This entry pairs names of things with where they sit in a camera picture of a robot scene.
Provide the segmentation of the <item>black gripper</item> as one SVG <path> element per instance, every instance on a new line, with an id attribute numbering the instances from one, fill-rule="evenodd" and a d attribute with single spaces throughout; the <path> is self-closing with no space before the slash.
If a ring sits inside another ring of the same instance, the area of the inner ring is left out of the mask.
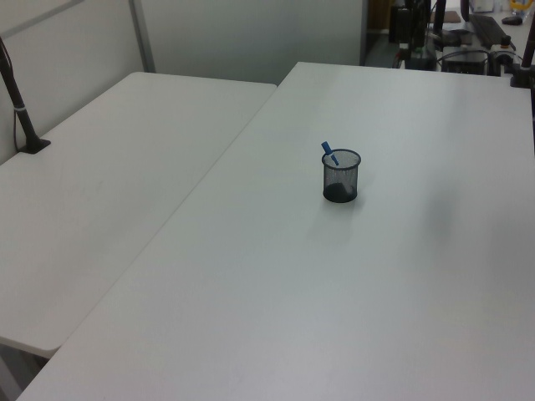
<path id="1" fill-rule="evenodd" d="M 426 27 L 431 16 L 431 2 L 424 0 L 394 1 L 390 7 L 390 41 L 399 43 L 398 59 L 408 59 L 408 44 L 412 53 L 422 53 Z"/>

